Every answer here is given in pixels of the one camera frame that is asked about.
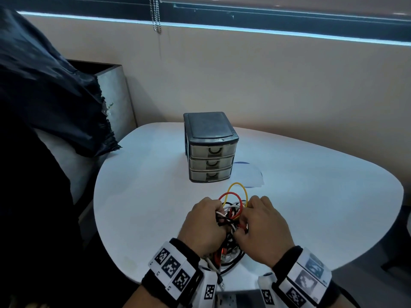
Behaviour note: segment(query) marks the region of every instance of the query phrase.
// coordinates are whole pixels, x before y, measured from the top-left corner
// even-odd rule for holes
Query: white table
[[[300,140],[235,130],[240,140],[234,161],[256,165],[264,177],[264,186],[249,194],[270,197],[295,243],[308,247],[330,269],[366,252],[393,224],[403,187],[383,168]],[[158,248],[177,236],[192,206],[206,196],[217,199],[232,181],[189,180],[182,123],[141,126],[120,145],[101,167],[94,212],[111,259],[139,282]],[[257,289],[257,277],[268,271],[245,256],[224,276],[226,290]]]

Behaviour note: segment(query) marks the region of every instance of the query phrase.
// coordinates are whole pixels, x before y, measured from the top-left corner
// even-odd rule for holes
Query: window
[[[20,11],[151,21],[150,0],[0,0]],[[162,23],[411,41],[411,0],[161,0]]]

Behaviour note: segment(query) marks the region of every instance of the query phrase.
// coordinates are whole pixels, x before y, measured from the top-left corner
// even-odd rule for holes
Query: hand
[[[224,214],[221,201],[205,197],[187,214],[177,237],[200,257],[217,251],[226,238],[227,227],[217,224],[215,211]]]
[[[294,246],[290,229],[281,214],[267,197],[254,195],[243,208],[240,224],[248,224],[248,233],[238,228],[234,238],[252,259],[273,268],[281,257]]]

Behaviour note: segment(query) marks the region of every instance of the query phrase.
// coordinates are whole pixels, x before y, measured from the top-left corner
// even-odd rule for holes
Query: wall
[[[411,47],[26,15],[70,59],[122,64],[139,125],[224,111],[364,158],[411,190]]]

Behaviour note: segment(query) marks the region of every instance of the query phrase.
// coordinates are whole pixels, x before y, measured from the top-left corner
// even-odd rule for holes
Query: power outlet
[[[237,297],[234,293],[217,294],[217,308],[237,308]]]

